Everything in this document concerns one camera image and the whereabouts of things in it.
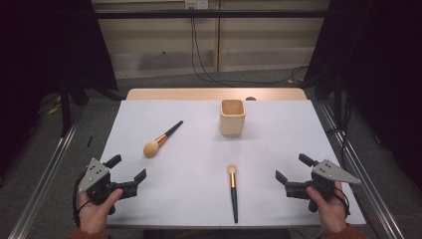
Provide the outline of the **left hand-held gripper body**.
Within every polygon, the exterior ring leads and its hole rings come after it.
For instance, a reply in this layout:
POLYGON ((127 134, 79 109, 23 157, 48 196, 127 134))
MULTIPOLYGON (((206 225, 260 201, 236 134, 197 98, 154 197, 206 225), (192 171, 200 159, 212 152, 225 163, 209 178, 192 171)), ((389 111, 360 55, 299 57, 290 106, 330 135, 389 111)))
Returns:
POLYGON ((102 204, 118 188, 122 190, 120 199, 127 199, 137 195, 138 183, 113 182, 110 179, 111 168, 106 168, 104 162, 92 158, 82 175, 82 180, 77 183, 77 193, 86 192, 93 204, 102 204))

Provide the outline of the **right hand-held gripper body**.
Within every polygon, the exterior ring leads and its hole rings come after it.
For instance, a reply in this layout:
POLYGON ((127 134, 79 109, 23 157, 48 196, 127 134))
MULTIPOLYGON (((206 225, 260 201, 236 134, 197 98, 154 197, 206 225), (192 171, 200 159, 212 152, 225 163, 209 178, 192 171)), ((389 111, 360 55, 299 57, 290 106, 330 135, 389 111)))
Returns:
POLYGON ((317 204, 309 197, 308 187, 316 189, 324 199, 331 199, 336 196, 336 181, 352 184, 359 184, 360 180, 345 171, 328 159, 319 161, 318 165, 311 167, 311 179, 305 182, 288 181, 284 186, 288 197, 299 198, 309 201, 309 211, 317 212, 317 204))

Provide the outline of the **large round makeup brush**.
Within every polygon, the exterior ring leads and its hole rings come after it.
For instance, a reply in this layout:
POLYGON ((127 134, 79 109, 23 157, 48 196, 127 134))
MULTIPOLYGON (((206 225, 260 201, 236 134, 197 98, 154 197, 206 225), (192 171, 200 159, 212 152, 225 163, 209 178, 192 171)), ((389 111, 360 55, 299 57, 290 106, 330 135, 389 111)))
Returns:
POLYGON ((152 158, 157 155, 160 147, 167 141, 167 139, 174 134, 174 132, 183 124, 183 120, 179 121, 172 128, 167 130, 164 134, 153 141, 148 142, 143 148, 143 154, 147 158, 152 158))

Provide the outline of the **small slim makeup brush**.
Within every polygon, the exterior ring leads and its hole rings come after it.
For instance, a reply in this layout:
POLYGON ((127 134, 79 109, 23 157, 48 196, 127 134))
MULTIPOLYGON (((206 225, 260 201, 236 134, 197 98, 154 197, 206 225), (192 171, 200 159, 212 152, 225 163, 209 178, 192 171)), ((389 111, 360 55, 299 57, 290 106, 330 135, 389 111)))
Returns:
POLYGON ((230 164, 227 167, 227 170, 230 176, 230 190, 231 190, 231 201, 232 201, 234 222, 238 223, 239 214, 238 214, 237 184, 236 184, 237 166, 234 164, 230 164))

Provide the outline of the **beige square cup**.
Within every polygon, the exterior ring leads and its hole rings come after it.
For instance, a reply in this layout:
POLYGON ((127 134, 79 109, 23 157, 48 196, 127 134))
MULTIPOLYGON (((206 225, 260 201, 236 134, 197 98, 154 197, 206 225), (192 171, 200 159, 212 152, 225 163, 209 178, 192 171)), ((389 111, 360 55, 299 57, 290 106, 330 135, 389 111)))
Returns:
POLYGON ((240 135, 243 132, 245 117, 243 101, 223 100, 220 107, 220 132, 223 135, 240 135))

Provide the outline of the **person's left hand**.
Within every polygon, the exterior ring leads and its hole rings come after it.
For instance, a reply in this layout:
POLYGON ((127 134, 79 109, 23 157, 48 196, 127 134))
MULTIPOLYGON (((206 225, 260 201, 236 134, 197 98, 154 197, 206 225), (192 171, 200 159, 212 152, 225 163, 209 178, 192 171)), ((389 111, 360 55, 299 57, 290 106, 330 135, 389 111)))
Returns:
POLYGON ((118 188, 104 203, 95 205, 86 192, 81 194, 80 229, 89 234, 105 233, 108 213, 121 196, 122 190, 118 188))

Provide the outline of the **person's right hand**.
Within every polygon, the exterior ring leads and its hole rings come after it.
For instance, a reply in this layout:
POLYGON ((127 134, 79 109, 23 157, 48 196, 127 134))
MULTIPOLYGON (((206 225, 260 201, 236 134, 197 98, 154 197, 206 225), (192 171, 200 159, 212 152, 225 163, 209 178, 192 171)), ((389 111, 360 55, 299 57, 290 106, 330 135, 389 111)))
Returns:
POLYGON ((345 207, 342 203, 342 186, 339 181, 334 183, 336 197, 324 199, 313 187, 307 188, 309 197, 316 203, 322 234, 330 236, 346 228, 345 207))

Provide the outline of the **white table mat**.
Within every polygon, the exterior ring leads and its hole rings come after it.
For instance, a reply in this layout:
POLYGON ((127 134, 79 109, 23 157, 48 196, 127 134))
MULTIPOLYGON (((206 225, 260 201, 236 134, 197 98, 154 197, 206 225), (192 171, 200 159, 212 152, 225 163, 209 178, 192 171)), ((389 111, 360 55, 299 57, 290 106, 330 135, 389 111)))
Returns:
POLYGON ((276 179, 307 181, 311 170, 299 160, 335 161, 309 101, 247 101, 241 135, 219 131, 217 101, 125 101, 118 110, 102 156, 120 154, 110 174, 116 182, 146 169, 138 194, 119 202, 113 226, 156 228, 271 228, 316 225, 302 199, 289 198, 276 179), (179 121, 183 124, 147 158, 144 146, 179 121), (234 222, 230 176, 237 166, 238 223, 234 222))

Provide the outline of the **black curtain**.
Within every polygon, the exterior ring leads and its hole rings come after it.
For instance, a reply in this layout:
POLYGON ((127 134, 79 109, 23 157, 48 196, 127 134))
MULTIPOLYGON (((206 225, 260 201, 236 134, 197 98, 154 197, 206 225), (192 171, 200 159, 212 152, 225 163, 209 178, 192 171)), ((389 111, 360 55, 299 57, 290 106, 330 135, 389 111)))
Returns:
POLYGON ((305 81, 336 83, 422 190, 422 0, 329 0, 305 81))
POLYGON ((0 175, 38 119, 44 96, 115 90, 92 0, 0 0, 0 175))

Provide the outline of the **metal floor rail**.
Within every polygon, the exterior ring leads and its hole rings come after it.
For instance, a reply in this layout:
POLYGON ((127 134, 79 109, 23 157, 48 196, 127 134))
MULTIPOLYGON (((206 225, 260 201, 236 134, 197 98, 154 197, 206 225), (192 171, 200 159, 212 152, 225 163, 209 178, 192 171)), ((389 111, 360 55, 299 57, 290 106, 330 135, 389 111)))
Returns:
POLYGON ((333 109, 325 102, 316 103, 315 107, 339 165, 361 180, 361 184, 352 186, 351 191, 373 236, 376 239, 405 239, 347 134, 335 121, 333 109))
POLYGON ((30 200, 24 207, 21 215, 18 217, 18 220, 9 234, 8 239, 26 239, 31 226, 33 225, 34 220, 45 201, 47 191, 50 188, 62 159, 72 142, 76 128, 81 121, 85 110, 85 107, 76 108, 74 121, 70 124, 70 128, 67 132, 58 139, 58 144, 49 159, 49 163, 46 166, 43 175, 38 180, 37 186, 31 194, 30 200))

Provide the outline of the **black horizontal frame bar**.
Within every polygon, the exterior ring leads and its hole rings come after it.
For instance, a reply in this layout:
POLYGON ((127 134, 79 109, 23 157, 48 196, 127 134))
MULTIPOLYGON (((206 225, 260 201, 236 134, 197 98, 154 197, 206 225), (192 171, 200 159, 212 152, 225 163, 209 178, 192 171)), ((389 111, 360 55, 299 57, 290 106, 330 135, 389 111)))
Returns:
POLYGON ((324 18, 326 10, 164 10, 164 11, 117 11, 97 10, 99 19, 178 19, 178 18, 324 18))

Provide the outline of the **white wall socket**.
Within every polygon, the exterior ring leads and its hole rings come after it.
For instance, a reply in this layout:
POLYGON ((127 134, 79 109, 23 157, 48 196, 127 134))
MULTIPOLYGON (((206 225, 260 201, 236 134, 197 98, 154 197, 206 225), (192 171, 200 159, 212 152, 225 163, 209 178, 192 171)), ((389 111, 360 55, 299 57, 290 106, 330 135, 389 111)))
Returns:
POLYGON ((208 10, 208 0, 185 0, 185 8, 187 10, 208 10))

